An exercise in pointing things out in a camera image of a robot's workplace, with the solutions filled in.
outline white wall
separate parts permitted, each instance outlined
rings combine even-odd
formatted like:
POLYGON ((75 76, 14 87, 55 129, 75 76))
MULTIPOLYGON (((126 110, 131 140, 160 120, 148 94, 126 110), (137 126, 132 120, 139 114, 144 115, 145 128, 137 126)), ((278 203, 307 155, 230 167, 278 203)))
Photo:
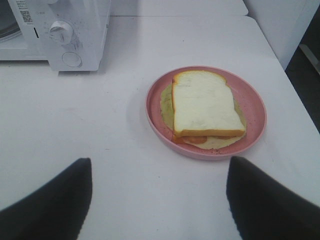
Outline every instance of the white wall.
POLYGON ((243 1, 248 15, 257 21, 283 69, 286 69, 320 0, 243 1))

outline white knob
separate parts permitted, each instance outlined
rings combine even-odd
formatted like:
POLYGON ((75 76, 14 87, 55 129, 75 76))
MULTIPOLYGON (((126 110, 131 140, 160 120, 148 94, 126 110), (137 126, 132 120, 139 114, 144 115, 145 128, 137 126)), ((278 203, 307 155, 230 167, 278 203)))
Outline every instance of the white knob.
POLYGON ((61 45, 69 44, 73 34, 73 28, 65 21, 55 21, 49 30, 50 38, 61 45))
POLYGON ((78 67, 81 65, 81 57, 75 52, 65 52, 62 55, 62 61, 69 67, 78 67))

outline white table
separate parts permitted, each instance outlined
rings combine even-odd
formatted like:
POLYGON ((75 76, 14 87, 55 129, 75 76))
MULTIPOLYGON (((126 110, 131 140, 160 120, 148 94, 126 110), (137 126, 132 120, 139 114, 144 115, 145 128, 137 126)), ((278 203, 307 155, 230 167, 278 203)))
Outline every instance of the white table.
POLYGON ((242 0, 112 0, 112 16, 245 16, 242 0))
POLYGON ((98 72, 0 63, 0 209, 90 157, 79 240, 241 239, 226 197, 229 160, 179 155, 146 118, 152 82, 191 65, 231 71, 259 92, 266 132, 241 155, 320 205, 320 136, 253 19, 121 16, 110 20, 98 72))

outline sticker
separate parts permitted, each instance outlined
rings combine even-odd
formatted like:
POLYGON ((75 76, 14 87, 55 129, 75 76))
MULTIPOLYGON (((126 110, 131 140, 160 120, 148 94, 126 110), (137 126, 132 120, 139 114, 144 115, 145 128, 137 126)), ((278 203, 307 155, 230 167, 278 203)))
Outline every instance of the sticker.
POLYGON ((30 12, 27 8, 25 0, 17 0, 15 1, 18 9, 20 10, 21 16, 23 18, 24 23, 31 25, 33 24, 30 12))

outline microwave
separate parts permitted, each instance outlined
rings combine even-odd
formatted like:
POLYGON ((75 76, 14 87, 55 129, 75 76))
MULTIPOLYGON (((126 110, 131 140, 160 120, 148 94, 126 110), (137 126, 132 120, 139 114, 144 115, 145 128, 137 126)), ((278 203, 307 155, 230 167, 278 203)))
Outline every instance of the microwave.
POLYGON ((96 71, 111 0, 0 0, 0 61, 47 60, 55 71, 96 71))

